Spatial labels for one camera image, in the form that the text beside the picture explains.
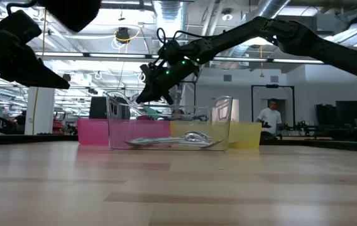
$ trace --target yellow block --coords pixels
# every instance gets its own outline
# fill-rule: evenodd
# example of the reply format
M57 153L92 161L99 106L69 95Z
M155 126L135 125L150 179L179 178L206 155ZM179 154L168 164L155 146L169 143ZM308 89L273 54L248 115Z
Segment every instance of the yellow block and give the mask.
M170 121L170 135L172 137L181 137L189 131L207 134L212 137L212 141L223 140L222 143L211 149L224 150L228 141L229 124L223 122Z
M260 147L261 123L232 122L230 124L230 149L255 149Z

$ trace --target pink container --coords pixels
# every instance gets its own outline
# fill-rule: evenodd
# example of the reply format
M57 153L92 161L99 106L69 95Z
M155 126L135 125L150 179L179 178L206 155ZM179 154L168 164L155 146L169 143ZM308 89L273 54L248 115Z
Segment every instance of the pink container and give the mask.
M123 141L170 136L169 121L110 120L110 148L130 149Z
M78 140L81 145L109 145L107 119L78 119Z

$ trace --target red object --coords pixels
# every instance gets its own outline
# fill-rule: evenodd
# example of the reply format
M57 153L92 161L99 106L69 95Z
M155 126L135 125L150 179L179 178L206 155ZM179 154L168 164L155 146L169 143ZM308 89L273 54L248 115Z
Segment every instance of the red object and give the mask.
M53 121L53 134L64 134L63 122Z

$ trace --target transparent bin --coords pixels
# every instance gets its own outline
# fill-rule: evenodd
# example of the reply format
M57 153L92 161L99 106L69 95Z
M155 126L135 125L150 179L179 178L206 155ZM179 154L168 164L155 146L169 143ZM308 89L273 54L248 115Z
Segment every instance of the transparent bin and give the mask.
M232 103L232 97L220 97L205 107L139 105L119 92L109 92L109 147L225 151Z

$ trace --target white wall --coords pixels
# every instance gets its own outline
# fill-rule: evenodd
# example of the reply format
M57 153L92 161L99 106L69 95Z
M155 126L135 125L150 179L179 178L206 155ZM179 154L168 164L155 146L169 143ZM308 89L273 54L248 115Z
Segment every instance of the white wall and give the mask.
M194 86L192 84L185 84L183 86L180 105L193 106L194 105Z
M264 70L265 77L260 77L261 70L227 70L205 68L202 70L197 83L197 105L211 105L212 98L222 95L232 96L239 100L239 120L251 122L251 85L271 84L270 76L279 76L280 85L286 85L286 74L280 70ZM223 75L232 75L232 82L223 82ZM282 89L255 88L255 118L261 109L261 99L289 98L288 93Z
M296 121L317 124L316 104L357 100L357 76L329 65L300 66L287 74L287 82L295 86Z

